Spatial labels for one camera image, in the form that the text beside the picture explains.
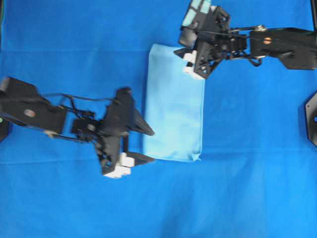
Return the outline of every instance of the black wire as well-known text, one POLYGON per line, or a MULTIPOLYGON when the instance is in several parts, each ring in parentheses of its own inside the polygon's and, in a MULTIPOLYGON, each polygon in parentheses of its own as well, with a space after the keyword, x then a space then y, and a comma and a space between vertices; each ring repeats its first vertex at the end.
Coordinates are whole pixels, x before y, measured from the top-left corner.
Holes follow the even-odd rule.
MULTIPOLYGON (((251 40, 255 40, 255 41, 263 41, 263 39, 260 39, 260 38, 255 38, 255 37, 250 37, 250 36, 243 36, 243 35, 238 35, 238 34, 220 33, 220 32, 214 32, 214 31, 199 31, 199 32, 212 33, 212 34, 215 34, 215 35, 222 35, 222 36, 240 37, 240 38, 251 39, 251 40)), ((301 45, 301 44, 298 44, 298 43, 296 43, 296 44, 288 43, 288 42, 284 42, 284 41, 279 41, 277 39, 272 39, 271 41, 275 41, 275 42, 278 42, 280 44, 289 45, 289 46, 302 47, 302 48, 309 49, 311 51, 316 51, 317 52, 316 48, 312 48, 312 47, 309 47, 309 46, 306 46, 306 45, 301 45)))
POLYGON ((76 98, 79 100, 85 100, 85 101, 91 101, 91 102, 101 102, 101 101, 107 101, 110 100, 112 102, 121 103, 119 100, 113 99, 113 98, 86 98, 86 97, 80 97, 80 96, 74 96, 69 94, 63 94, 63 93, 50 93, 50 94, 43 94, 38 96, 24 96, 24 97, 16 97, 16 98, 2 98, 0 99, 0 102, 21 102, 21 101, 27 101, 27 102, 45 102, 45 99, 43 97, 56 97, 56 96, 63 96, 65 98, 76 98))

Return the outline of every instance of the blue fabric surface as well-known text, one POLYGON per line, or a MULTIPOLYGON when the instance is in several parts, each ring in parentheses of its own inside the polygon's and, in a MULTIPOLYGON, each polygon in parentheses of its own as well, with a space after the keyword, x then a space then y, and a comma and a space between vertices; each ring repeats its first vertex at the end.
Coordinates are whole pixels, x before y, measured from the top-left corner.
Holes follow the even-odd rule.
MULTIPOLYGON (((212 3, 233 27, 313 28, 309 1, 212 3)), ((143 111, 149 50, 178 46, 188 4, 6 0, 0 75, 90 97, 130 85, 143 111)), ((0 144, 0 237, 316 237, 317 151, 303 107, 316 73, 223 62, 206 81, 202 160, 156 161, 120 180, 100 176, 91 145, 15 126, 0 144)), ((78 102, 99 117, 104 105, 78 102)))
POLYGON ((149 56, 143 152, 155 159, 193 162, 202 152, 205 80, 183 73, 179 48, 155 44, 149 56))

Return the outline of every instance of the cable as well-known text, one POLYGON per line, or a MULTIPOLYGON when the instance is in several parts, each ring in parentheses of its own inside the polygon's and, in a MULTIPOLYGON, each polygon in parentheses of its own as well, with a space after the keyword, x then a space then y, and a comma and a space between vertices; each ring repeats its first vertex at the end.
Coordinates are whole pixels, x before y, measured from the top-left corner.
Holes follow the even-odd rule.
POLYGON ((110 100, 112 102, 121 103, 120 101, 113 99, 113 98, 86 98, 86 97, 80 97, 80 96, 74 96, 69 94, 63 94, 63 93, 50 93, 50 94, 43 94, 38 96, 24 96, 24 97, 16 97, 16 98, 2 98, 0 99, 0 102, 21 102, 21 101, 28 101, 28 102, 45 102, 44 97, 56 97, 56 96, 63 96, 66 98, 76 98, 79 100, 85 100, 85 101, 91 101, 91 102, 101 102, 101 101, 107 101, 110 100))

